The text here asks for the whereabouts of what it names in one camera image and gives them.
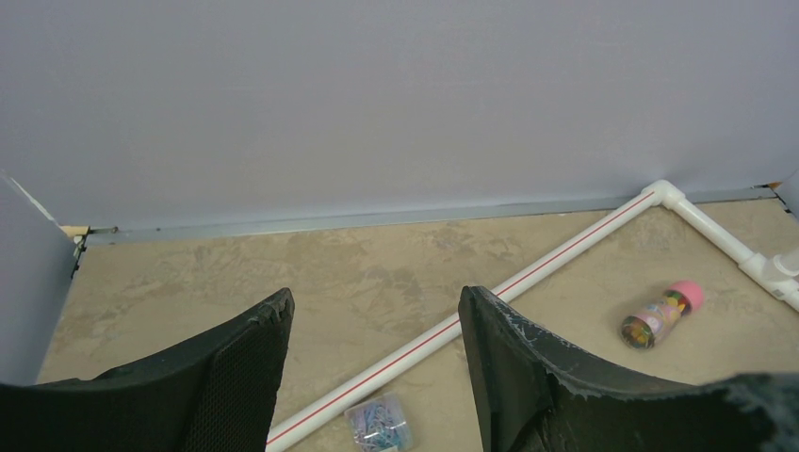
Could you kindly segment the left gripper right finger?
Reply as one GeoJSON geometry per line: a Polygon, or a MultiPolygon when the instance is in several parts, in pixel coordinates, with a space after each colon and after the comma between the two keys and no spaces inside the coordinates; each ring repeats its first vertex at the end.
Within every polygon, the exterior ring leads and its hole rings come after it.
{"type": "Polygon", "coordinates": [[[798,377],[692,386],[608,362],[482,286],[459,305],[486,451],[794,451],[798,377]]]}

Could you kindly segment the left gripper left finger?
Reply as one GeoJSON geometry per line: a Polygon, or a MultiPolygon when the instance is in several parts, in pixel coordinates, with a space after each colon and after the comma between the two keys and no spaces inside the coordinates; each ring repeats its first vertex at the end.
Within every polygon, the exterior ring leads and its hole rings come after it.
{"type": "Polygon", "coordinates": [[[262,451],[294,316],[280,289],[94,379],[1,388],[5,451],[262,451]]]}

